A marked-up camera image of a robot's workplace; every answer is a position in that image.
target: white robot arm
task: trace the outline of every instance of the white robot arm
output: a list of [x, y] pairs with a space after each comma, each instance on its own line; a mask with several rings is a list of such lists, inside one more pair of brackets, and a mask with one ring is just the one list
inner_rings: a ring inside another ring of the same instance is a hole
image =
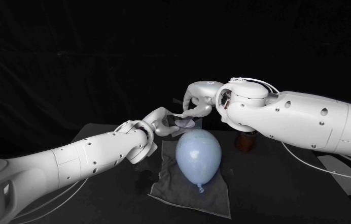
[[0, 224], [7, 224], [43, 195], [113, 168], [126, 158], [138, 163], [156, 149], [154, 132], [166, 136], [171, 112], [159, 107], [141, 121], [126, 121], [112, 132], [40, 153], [0, 159]]
[[202, 117], [205, 106], [214, 104], [221, 122], [236, 130], [259, 131], [296, 147], [351, 155], [349, 103], [306, 93], [277, 92], [267, 83], [248, 78], [231, 78], [208, 96], [208, 88], [214, 90], [218, 84], [201, 81], [188, 86], [182, 104], [188, 105], [189, 100], [204, 102], [192, 111], [175, 115]]

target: gray cloth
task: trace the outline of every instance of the gray cloth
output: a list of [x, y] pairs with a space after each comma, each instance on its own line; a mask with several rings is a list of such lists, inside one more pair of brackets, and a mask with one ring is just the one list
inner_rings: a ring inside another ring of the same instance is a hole
[[159, 181], [152, 184], [148, 196], [181, 208], [189, 208], [231, 219], [227, 184], [217, 170], [213, 179], [198, 192], [179, 170], [175, 159], [177, 141], [162, 141]]

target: balloon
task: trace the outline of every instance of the balloon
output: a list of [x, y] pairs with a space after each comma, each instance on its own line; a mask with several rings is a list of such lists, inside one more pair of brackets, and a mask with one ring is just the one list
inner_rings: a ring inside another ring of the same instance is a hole
[[213, 178], [221, 163], [221, 147], [215, 137], [202, 129], [185, 132], [178, 140], [175, 159], [185, 178], [200, 188]]

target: black backdrop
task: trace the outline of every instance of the black backdrop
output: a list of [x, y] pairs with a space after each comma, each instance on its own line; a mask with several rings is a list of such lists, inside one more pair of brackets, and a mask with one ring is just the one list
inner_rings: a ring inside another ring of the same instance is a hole
[[[1, 157], [248, 77], [351, 101], [351, 0], [0, 0]], [[215, 112], [204, 128], [230, 130]]]

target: brown bottle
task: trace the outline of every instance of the brown bottle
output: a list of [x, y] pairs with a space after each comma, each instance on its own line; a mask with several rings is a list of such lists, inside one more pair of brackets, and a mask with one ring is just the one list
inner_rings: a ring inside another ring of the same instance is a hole
[[237, 131], [234, 145], [240, 151], [248, 152], [251, 150], [254, 146], [256, 136], [257, 136], [257, 131], [253, 132]]

